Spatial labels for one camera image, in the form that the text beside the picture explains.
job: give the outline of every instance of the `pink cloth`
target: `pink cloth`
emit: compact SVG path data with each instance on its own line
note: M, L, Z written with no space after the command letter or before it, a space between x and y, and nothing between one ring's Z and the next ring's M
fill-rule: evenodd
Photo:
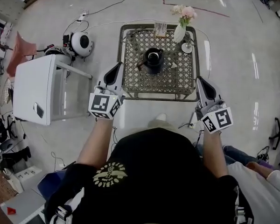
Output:
M10 59L8 68L6 70L8 75L10 77L15 77L15 71L17 69L17 66L19 64L28 61L26 56L33 56L33 55L37 55L36 44L29 43L23 40L20 34L17 33L13 55Z

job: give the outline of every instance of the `spherical robot head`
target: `spherical robot head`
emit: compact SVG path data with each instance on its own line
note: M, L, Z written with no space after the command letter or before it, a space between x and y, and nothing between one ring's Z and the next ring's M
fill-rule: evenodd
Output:
M71 46L79 56L87 57L91 53L93 40L84 32L75 32L71 38Z

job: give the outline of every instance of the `white cube table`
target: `white cube table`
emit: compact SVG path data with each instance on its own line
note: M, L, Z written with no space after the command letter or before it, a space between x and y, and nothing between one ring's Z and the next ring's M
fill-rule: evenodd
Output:
M81 117L87 113L63 115L67 71L92 79L90 74L69 66L71 58L65 55L43 56L18 65L14 80L14 116L48 126L53 120ZM42 118L34 111L37 103L43 110ZM59 108L59 114L53 108Z

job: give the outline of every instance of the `white vase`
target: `white vase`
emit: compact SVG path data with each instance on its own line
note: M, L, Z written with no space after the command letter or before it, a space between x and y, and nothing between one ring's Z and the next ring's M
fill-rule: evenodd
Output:
M181 42L185 34L186 34L186 28L183 28L180 24L178 24L178 26L174 31L174 41L176 43Z

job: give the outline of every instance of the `red tag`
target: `red tag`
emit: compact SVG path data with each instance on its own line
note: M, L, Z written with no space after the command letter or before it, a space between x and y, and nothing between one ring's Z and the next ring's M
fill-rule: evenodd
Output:
M16 214L16 211L13 208L7 207L7 214L8 215L14 215L14 214Z

